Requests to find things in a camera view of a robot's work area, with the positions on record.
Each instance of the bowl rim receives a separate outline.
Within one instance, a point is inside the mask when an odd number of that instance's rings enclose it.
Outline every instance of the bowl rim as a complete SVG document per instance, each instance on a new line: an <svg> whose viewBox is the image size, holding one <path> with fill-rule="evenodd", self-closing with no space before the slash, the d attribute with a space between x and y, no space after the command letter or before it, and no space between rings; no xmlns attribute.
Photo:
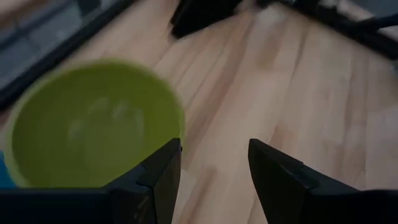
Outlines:
<svg viewBox="0 0 398 224"><path fill-rule="evenodd" d="M181 140L181 145L183 145L184 134L185 134L185 115L184 115L183 106L181 104L182 101L179 95L176 94L176 92L173 91L173 89L170 87L169 83L161 79L159 76L157 76L154 71L136 62L125 61L118 58L100 58L97 60L91 60L87 62L74 63L72 65L68 65L68 67L56 68L55 70L52 70L44 74L42 77L33 82L33 84L31 84L31 86L28 87L28 89L26 89L25 92L23 92L22 96L16 101L16 103L13 106L11 106L12 108L10 115L4 125L6 143L3 153L4 153L4 163L6 164L8 173L11 179L18 187L35 187L19 171L20 168L14 158L14 153L13 153L14 150L12 148L13 132L21 111L24 109L25 105L29 102L29 100L32 97L34 97L36 94L38 94L38 92L41 89L43 89L43 87L45 87L46 85L55 82L59 78L62 78L64 75L67 75L72 71L87 67L93 67L97 65L118 65L126 68L132 68L135 70L142 70L143 71L142 74L148 76L154 82L157 82L158 84L162 85L170 93L172 99L175 102L175 105L177 106L176 112L178 113L178 122L179 122L178 125L180 128L179 138Z"/></svg>

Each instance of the black plastic part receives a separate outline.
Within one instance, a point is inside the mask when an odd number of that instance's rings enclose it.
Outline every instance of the black plastic part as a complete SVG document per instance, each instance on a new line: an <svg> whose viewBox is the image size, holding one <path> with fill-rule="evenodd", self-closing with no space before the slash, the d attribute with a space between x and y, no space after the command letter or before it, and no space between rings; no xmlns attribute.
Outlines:
<svg viewBox="0 0 398 224"><path fill-rule="evenodd" d="M154 194L158 224L172 222L181 170L181 143L172 139L141 164L147 172L137 183L150 187Z"/></svg>
<svg viewBox="0 0 398 224"><path fill-rule="evenodd" d="M257 5L264 7L269 5L270 0L256 0L256 2ZM319 0L296 0L294 4L284 0L279 0L279 2L328 25L341 34L379 52L391 60L398 59L397 41L374 29L363 29L363 25L358 26L356 22L351 21L346 16L336 13L336 10L333 8L329 9L319 4L314 7L314 4L319 2Z"/></svg>
<svg viewBox="0 0 398 224"><path fill-rule="evenodd" d="M70 38L64 40L62 44L38 60L33 66L17 74L17 78L13 82L0 90L0 110L4 110L13 104L30 84L55 68L63 59L67 58L74 50L101 30L102 27L127 9L134 1L120 0L112 4L107 10L85 24Z"/></svg>
<svg viewBox="0 0 398 224"><path fill-rule="evenodd" d="M257 139L249 165L269 224L398 223L398 191L359 191Z"/></svg>
<svg viewBox="0 0 398 224"><path fill-rule="evenodd" d="M171 223L180 182L181 145L173 139L98 189L3 189L4 223Z"/></svg>
<svg viewBox="0 0 398 224"><path fill-rule="evenodd" d="M101 0L83 0L77 1L77 4L79 5L81 16L84 17L89 14L94 7L100 6Z"/></svg>
<svg viewBox="0 0 398 224"><path fill-rule="evenodd" d="M398 14L394 14L386 17L372 17L359 21L355 24L355 27L362 30L377 31L379 29L396 26L398 25Z"/></svg>
<svg viewBox="0 0 398 224"><path fill-rule="evenodd" d="M172 35L185 37L234 14L242 0L181 0L171 18Z"/></svg>

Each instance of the green bowl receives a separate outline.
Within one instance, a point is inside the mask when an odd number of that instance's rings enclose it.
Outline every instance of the green bowl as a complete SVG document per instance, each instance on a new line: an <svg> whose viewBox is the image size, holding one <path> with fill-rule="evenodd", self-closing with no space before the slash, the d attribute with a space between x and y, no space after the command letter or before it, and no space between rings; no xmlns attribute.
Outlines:
<svg viewBox="0 0 398 224"><path fill-rule="evenodd" d="M150 70L99 61L46 75L17 102L5 160L20 187L101 187L172 138L183 109Z"/></svg>

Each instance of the blue object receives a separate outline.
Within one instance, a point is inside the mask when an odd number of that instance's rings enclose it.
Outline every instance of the blue object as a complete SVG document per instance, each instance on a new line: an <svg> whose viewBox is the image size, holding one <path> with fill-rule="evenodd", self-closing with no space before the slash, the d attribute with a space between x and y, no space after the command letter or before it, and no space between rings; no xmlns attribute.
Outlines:
<svg viewBox="0 0 398 224"><path fill-rule="evenodd" d="M6 164L4 163L4 154L0 151L0 188L15 188L15 183L10 178Z"/></svg>

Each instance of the metal frame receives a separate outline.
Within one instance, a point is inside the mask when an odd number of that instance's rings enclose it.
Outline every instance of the metal frame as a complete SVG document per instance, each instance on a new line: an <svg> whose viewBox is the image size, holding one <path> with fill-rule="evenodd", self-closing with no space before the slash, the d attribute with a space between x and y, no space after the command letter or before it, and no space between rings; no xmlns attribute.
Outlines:
<svg viewBox="0 0 398 224"><path fill-rule="evenodd" d="M240 2L241 0L181 0L171 21L174 25L172 34L181 38L232 16ZM378 32L381 28L398 25L398 14L357 22L339 14L336 7L321 6L320 0L256 0L259 7L267 7L274 2L280 2L318 20L391 60L398 59L398 42Z"/></svg>
<svg viewBox="0 0 398 224"><path fill-rule="evenodd" d="M79 30L61 44L34 61L31 66L16 74L16 78L5 88L0 89L0 111L11 106L36 79L55 68L77 48L93 37L118 14L136 0L118 0L84 24Z"/></svg>
<svg viewBox="0 0 398 224"><path fill-rule="evenodd" d="M380 32L379 29L398 25L398 14L387 17L373 17L363 21L352 21L338 13L337 8L319 5L320 0L296 0L294 3L281 1L308 17L333 28L341 34L363 44L391 60L398 59L398 42ZM257 0L258 5L269 0Z"/></svg>

